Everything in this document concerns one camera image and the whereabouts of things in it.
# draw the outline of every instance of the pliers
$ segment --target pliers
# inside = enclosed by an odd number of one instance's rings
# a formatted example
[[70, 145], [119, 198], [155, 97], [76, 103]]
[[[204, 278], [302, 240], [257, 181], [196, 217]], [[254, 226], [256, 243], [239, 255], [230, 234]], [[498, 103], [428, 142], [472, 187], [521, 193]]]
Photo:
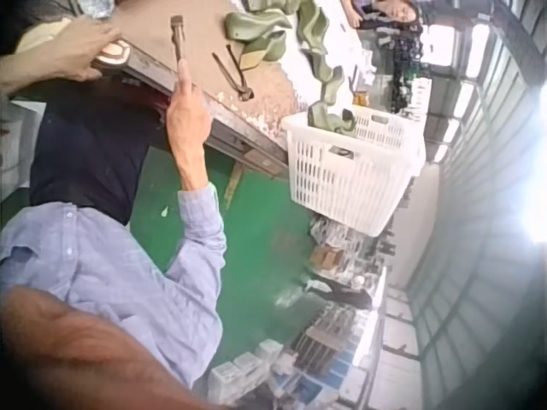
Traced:
[[239, 73], [239, 78], [241, 80], [241, 85], [236, 82], [235, 79], [233, 79], [232, 75], [226, 70], [226, 67], [224, 64], [222, 64], [221, 59], [218, 55], [213, 53], [213, 58], [215, 59], [216, 63], [219, 65], [219, 68], [221, 69], [222, 73], [228, 80], [228, 83], [230, 83], [230, 86], [238, 92], [239, 99], [241, 101], [249, 101], [252, 100], [255, 97], [255, 92], [247, 85], [247, 80], [245, 79], [245, 76], [243, 74], [243, 71], [241, 71], [241, 68], [239, 68], [238, 59], [233, 54], [232, 46], [230, 44], [226, 45], [226, 48], [228, 49], [228, 53], [230, 54], [230, 57], [232, 58], [233, 63], [236, 66], [236, 69]]

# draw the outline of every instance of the worker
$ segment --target worker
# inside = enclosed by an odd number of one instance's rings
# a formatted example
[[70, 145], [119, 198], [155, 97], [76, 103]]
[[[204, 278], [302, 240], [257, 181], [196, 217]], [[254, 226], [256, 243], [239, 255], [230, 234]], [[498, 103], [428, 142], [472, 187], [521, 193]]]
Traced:
[[[58, 77], [96, 79], [92, 60], [119, 36], [80, 18], [48, 43], [4, 57], [2, 92]], [[167, 131], [185, 229], [165, 276], [125, 227], [147, 149], [137, 134], [115, 135], [138, 132], [126, 124], [131, 118], [122, 110], [109, 116], [117, 106], [106, 100], [97, 112], [84, 98], [46, 109], [31, 206], [0, 241], [0, 372], [9, 374], [3, 399], [13, 394], [13, 406], [218, 408], [190, 388], [221, 339], [215, 306], [226, 238], [203, 153], [211, 117], [187, 61], [178, 69]]]
[[413, 0], [340, 1], [348, 24], [355, 29], [368, 30], [392, 22], [412, 24], [420, 17], [420, 10]]
[[[322, 286], [317, 286], [315, 281], [321, 282]], [[304, 291], [314, 293], [328, 302], [350, 305], [357, 310], [370, 310], [373, 300], [363, 288], [364, 284], [365, 278], [361, 275], [356, 275], [348, 286], [313, 273], [312, 279], [306, 282]]]

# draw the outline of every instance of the light blue shirt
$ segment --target light blue shirt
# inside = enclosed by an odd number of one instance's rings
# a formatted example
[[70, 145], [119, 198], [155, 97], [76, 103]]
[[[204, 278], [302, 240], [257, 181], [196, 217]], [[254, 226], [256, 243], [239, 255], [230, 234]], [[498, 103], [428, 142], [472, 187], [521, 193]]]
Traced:
[[110, 320], [191, 387], [221, 340], [226, 237], [212, 184], [178, 195], [184, 238], [165, 275], [125, 226], [95, 209], [23, 209], [0, 239], [0, 297], [25, 285]]

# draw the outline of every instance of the factory floor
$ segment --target factory floor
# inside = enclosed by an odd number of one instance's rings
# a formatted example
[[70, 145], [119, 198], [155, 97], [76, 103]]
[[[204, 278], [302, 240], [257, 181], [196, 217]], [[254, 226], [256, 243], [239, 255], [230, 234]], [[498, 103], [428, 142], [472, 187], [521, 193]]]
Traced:
[[[222, 203], [234, 162], [208, 149], [207, 163]], [[162, 270], [171, 261], [182, 234], [176, 199], [179, 187], [172, 157], [151, 149], [131, 231]], [[4, 201], [1, 225], [26, 204], [24, 190]], [[308, 235], [310, 215], [291, 201], [286, 182], [245, 172], [223, 216], [228, 251], [217, 310], [224, 334], [212, 366], [254, 350], [267, 338], [289, 342], [321, 307], [321, 301], [303, 297], [298, 286], [314, 244]]]

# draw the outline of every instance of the wrist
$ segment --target wrist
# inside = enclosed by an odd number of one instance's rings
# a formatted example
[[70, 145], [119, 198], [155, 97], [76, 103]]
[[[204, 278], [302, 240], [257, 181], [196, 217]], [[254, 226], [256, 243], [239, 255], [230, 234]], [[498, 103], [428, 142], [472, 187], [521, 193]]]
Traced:
[[40, 80], [58, 79], [63, 76], [60, 68], [62, 58], [57, 55], [54, 40], [48, 41], [31, 51], [34, 51], [32, 59], [37, 62], [36, 66], [40, 70]]
[[201, 190], [209, 183], [203, 147], [175, 155], [182, 190]]

